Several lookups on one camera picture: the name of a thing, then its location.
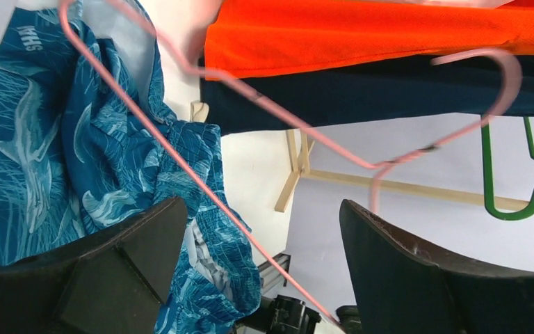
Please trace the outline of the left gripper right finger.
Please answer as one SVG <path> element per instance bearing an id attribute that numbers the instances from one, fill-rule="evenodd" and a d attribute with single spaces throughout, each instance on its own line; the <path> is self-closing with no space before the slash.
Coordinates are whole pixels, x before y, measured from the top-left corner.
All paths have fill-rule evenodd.
<path id="1" fill-rule="evenodd" d="M 534 333 L 534 272 L 476 260 L 352 200 L 339 224 L 362 333 Z"/>

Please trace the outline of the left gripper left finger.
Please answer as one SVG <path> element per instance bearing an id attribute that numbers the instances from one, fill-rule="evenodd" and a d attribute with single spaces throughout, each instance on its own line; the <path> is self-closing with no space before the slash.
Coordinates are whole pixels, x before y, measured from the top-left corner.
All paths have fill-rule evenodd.
<path id="1" fill-rule="evenodd" d="M 181 198 L 0 266 L 0 333 L 152 333 L 187 223 Z"/>

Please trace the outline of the pink hanger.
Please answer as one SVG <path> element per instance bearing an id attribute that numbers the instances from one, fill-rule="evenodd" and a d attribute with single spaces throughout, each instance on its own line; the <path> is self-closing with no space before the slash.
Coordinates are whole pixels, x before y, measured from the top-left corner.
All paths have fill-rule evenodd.
<path id="1" fill-rule="evenodd" d="M 234 217 L 234 214 L 228 208 L 226 208 L 225 204 L 221 202 L 215 196 L 215 194 L 209 190 L 208 186 L 201 181 L 201 179 L 193 172 L 190 166 L 182 159 L 180 155 L 177 154 L 177 151 L 161 135 L 159 130 L 152 124 L 152 121 L 145 115 L 143 111 L 140 110 L 138 105 L 130 98 L 130 96 L 128 96 L 127 93 L 117 84 L 117 82 L 113 78 L 113 75 L 100 63 L 100 61 L 89 50 L 86 44 L 82 42 L 80 37 L 74 32 L 68 20 L 68 10 L 70 9 L 71 5 L 71 1 L 60 1 L 58 5 L 60 24 L 69 41 L 86 58 L 86 60 L 91 64 L 91 66 L 93 66 L 96 72 L 106 82 L 108 87 L 111 88 L 116 93 L 116 95 L 127 105 L 130 111 L 137 117 L 137 119 L 139 119 L 139 121 L 151 133 L 151 135 L 164 147 L 164 149 L 170 154 L 170 156 L 192 177 L 192 179 L 201 188 L 201 190 L 203 190 L 212 199 L 212 201 L 214 201 L 217 206 L 219 206 L 219 208 L 221 208 L 221 210 L 223 210 L 224 213 L 226 213 L 226 215 L 228 215 L 228 217 L 233 220 L 233 222 L 235 222 L 235 224 L 239 224 L 240 222 L 237 218 Z M 173 45 L 169 38 L 165 37 L 162 33 L 159 33 L 148 19 L 140 15 L 130 5 L 115 1 L 114 6 L 126 17 L 132 19 L 135 23 L 137 23 L 144 31 L 157 38 L 159 42 L 169 51 L 173 61 L 176 63 L 177 67 L 182 72 L 185 72 L 186 74 L 195 74 L 199 77 L 218 78 L 226 86 L 229 86 L 231 89 L 244 96 L 251 102 L 265 109 L 267 112 L 278 117 L 280 120 L 283 120 L 289 125 L 298 128 L 304 134 L 309 135 L 314 140 L 327 146 L 329 149 L 340 154 L 347 160 L 365 169 L 376 170 L 377 173 L 373 178 L 369 200 L 372 209 L 378 208 L 378 193 L 381 187 L 382 179 L 387 173 L 389 173 L 399 164 L 405 164 L 407 162 L 414 161 L 415 159 L 418 159 L 419 157 L 422 157 L 423 155 L 430 153 L 440 148 L 441 146 L 450 143 L 455 139 L 464 136 L 465 134 L 472 132 L 473 130 L 484 127 L 494 117 L 502 115 L 508 109 L 508 107 L 510 107 L 512 102 L 517 97 L 521 86 L 522 75 L 520 64 L 512 54 L 509 54 L 508 52 L 503 50 L 474 49 L 471 51 L 459 52 L 456 54 L 450 54 L 448 56 L 440 56 L 438 58 L 435 58 L 433 61 L 435 65 L 453 63 L 467 58 L 479 56 L 492 59 L 496 64 L 499 65 L 502 76 L 501 90 L 499 92 L 499 95 L 497 96 L 495 103 L 493 103 L 493 105 L 489 108 L 486 114 L 478 122 L 475 122 L 471 125 L 467 125 L 461 130 L 457 130 L 456 132 L 449 134 L 424 148 L 408 152 L 390 161 L 382 161 L 380 163 L 372 164 L 347 151 L 345 148 L 330 140 L 328 137 L 311 128 L 303 120 L 293 116 L 289 111 L 285 110 L 283 107 L 276 104 L 274 101 L 262 95 L 260 92 L 258 92 L 251 86 L 247 85 L 246 83 L 243 83 L 239 79 L 234 78 L 229 73 L 223 70 L 196 67 L 192 65 L 185 59 L 185 56 L 179 50 L 177 50 L 177 48 Z"/>

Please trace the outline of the green hanger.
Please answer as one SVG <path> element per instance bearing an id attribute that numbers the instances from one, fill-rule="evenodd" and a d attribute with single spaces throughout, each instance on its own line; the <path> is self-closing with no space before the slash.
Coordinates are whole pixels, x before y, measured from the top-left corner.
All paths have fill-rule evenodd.
<path id="1" fill-rule="evenodd" d="M 480 137 L 484 209 L 502 221 L 534 216 L 534 118 L 505 121 L 494 136 L 485 125 Z"/>

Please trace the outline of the blue patterned shorts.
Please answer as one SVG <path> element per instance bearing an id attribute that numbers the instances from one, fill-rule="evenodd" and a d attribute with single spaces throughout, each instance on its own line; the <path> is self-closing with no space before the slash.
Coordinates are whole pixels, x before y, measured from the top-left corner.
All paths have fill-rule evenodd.
<path id="1" fill-rule="evenodd" d="M 224 333 L 260 304 L 252 247 L 70 43 L 55 7 L 14 9 L 0 44 L 0 265 L 187 206 L 156 333 Z"/>

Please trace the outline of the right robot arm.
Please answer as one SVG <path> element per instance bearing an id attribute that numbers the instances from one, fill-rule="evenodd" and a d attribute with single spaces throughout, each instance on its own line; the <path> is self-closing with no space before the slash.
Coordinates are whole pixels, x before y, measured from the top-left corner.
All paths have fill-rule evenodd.
<path id="1" fill-rule="evenodd" d="M 238 320 L 232 333 L 267 334 L 362 334 L 361 319 L 355 305 L 336 309 L 340 325 L 327 322 L 300 299 L 278 295 L 273 299 L 263 296 L 259 308 Z"/>

